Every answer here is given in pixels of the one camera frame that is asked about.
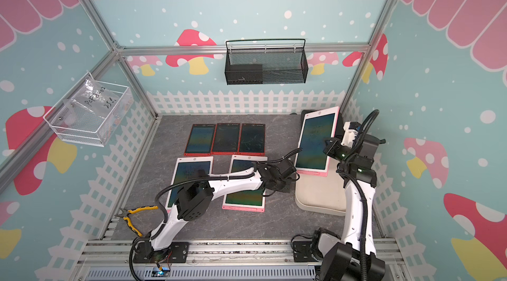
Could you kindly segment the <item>red writing tablet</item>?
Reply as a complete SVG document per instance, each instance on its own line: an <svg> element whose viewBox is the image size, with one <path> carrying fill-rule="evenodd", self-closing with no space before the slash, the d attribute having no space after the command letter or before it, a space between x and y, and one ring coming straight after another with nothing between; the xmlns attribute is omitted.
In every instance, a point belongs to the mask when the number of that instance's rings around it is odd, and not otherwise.
<svg viewBox="0 0 507 281"><path fill-rule="evenodd" d="M265 124L242 124L238 153L252 156L265 155Z"/></svg>
<svg viewBox="0 0 507 281"><path fill-rule="evenodd" d="M193 124L184 156L209 156L215 136L215 124Z"/></svg>
<svg viewBox="0 0 507 281"><path fill-rule="evenodd" d="M239 123L218 123L211 153L216 155L236 154L239 148L240 130Z"/></svg>

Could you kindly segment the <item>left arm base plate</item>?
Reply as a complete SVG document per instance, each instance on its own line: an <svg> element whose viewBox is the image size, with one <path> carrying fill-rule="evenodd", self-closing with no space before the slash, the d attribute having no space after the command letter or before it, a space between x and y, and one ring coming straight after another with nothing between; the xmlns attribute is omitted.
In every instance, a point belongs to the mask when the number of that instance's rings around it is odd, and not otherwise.
<svg viewBox="0 0 507 281"><path fill-rule="evenodd" d="M187 242L173 242L168 248L154 250L151 244L139 242L134 250L133 262L135 264L159 263L174 264L186 263L190 244Z"/></svg>

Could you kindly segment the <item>pink writing tablet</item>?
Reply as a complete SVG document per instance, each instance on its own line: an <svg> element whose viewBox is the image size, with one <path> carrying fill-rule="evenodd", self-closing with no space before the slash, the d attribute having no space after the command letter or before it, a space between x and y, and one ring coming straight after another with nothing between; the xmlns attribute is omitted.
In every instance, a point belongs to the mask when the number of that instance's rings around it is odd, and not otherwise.
<svg viewBox="0 0 507 281"><path fill-rule="evenodd" d="M182 183L189 179L204 178L211 173L212 168L212 156L178 158L171 184Z"/></svg>
<svg viewBox="0 0 507 281"><path fill-rule="evenodd" d="M339 106L306 113L302 122L298 147L302 149L295 158L299 174L319 175L328 173L330 157L324 153L326 140L334 137L339 116Z"/></svg>
<svg viewBox="0 0 507 281"><path fill-rule="evenodd" d="M267 161L266 156L242 156L233 155L229 172L239 172L252 167L255 162ZM247 190L225 195L222 209L231 211L264 212L265 197L264 189L261 187L255 191Z"/></svg>

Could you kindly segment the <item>white plastic storage box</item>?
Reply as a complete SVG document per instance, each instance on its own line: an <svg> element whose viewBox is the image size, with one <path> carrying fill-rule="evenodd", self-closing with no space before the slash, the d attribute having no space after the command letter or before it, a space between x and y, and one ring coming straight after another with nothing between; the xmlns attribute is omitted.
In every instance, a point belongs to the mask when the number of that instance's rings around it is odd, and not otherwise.
<svg viewBox="0 0 507 281"><path fill-rule="evenodd" d="M325 177L301 174L296 182L295 202L304 211L345 216L346 196L342 177L329 169Z"/></svg>

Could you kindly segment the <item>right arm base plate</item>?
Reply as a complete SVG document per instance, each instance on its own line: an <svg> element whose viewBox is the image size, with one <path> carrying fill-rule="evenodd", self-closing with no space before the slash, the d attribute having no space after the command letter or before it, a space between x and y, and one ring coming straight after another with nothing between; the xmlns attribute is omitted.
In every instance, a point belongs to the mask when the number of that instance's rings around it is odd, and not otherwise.
<svg viewBox="0 0 507 281"><path fill-rule="evenodd" d="M293 260L296 263L316 263L317 259L312 251L312 243L309 240L295 240L292 242Z"/></svg>

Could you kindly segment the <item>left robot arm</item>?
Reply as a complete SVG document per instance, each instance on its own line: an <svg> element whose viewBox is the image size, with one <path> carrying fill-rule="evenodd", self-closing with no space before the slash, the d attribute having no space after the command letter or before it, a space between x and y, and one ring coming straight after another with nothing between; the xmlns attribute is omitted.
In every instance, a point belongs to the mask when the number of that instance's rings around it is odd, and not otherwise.
<svg viewBox="0 0 507 281"><path fill-rule="evenodd" d="M258 189L279 192L298 178L290 158L257 162L246 170L222 175L206 174L200 170L196 178L172 184L157 194L155 201L164 218L147 236L133 240L129 262L132 263L134 255L140 253L147 257L166 256L180 230L202 217L211 202L218 198Z"/></svg>

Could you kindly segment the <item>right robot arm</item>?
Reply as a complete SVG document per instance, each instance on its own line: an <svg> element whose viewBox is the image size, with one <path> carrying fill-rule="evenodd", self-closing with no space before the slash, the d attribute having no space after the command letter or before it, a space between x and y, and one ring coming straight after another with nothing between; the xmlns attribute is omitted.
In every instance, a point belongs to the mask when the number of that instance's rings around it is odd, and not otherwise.
<svg viewBox="0 0 507 281"><path fill-rule="evenodd" d="M373 155L384 139L368 134L378 110L363 123L346 122L342 138L326 141L324 153L337 161L343 179L346 211L343 235L323 260L318 280L382 280L386 264L376 255L372 237L372 204L378 184Z"/></svg>

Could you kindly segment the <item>red writing tablet top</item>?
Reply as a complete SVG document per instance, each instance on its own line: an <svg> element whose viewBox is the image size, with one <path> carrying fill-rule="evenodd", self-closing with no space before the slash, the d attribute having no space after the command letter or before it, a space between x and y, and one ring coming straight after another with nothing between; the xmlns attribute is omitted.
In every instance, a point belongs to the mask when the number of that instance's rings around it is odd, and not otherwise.
<svg viewBox="0 0 507 281"><path fill-rule="evenodd" d="M209 156L215 136L215 124L193 124L184 156Z"/></svg>

